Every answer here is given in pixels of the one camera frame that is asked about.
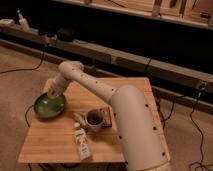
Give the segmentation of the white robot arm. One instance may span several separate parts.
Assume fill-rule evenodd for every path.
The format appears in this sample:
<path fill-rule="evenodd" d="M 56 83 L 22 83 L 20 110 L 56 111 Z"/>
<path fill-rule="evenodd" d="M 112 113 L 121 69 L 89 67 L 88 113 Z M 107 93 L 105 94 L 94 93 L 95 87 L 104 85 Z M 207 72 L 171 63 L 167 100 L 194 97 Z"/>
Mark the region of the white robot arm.
<path fill-rule="evenodd" d="M 84 72 L 78 61 L 65 61 L 48 89 L 48 97 L 63 94 L 72 81 L 111 106 L 128 171 L 172 171 L 144 93 L 132 85 L 118 88 Z"/>

